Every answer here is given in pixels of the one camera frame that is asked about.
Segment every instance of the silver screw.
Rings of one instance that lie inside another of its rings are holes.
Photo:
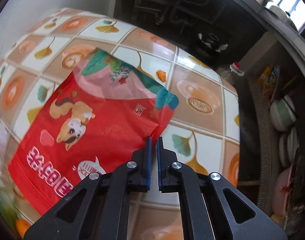
[[[220,174],[219,173],[217,173],[217,172],[213,172],[213,173],[211,173],[211,178],[213,179],[213,180],[220,180]]]
[[[92,172],[92,173],[89,174],[89,178],[90,178],[91,180],[98,179],[98,178],[99,178],[99,173],[97,173],[97,172]]]
[[[180,169],[182,167],[182,164],[179,163],[179,162],[174,162],[171,164],[171,166],[174,168],[174,169]]]
[[[136,162],[128,162],[127,163],[127,167],[130,168],[130,169],[133,169],[137,166],[137,163]]]

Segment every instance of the cartoon squirrel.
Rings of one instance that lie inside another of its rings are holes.
[[[82,101],[74,103],[71,98],[63,98],[60,101],[55,99],[50,106],[50,116],[58,119],[60,116],[67,115],[71,109],[71,118],[68,118],[62,125],[57,136],[57,143],[64,142],[68,151],[86,132],[86,124],[91,118],[95,118],[95,114]]]

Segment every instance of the red plastic packaging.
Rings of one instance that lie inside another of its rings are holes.
[[[25,198],[47,212],[89,173],[109,173],[153,142],[178,98],[161,84],[95,49],[57,88],[8,169]]]

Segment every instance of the plastic bottle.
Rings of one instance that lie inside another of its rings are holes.
[[[242,77],[245,73],[239,69],[239,63],[234,62],[231,65],[222,65],[217,68],[217,73],[227,82],[233,85],[234,75]]]

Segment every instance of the cartoon squirrel tail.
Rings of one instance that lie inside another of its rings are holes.
[[[73,105],[74,103],[71,98],[66,97],[60,101],[55,99],[50,106],[50,116],[54,119],[58,119],[60,116],[68,114]]]

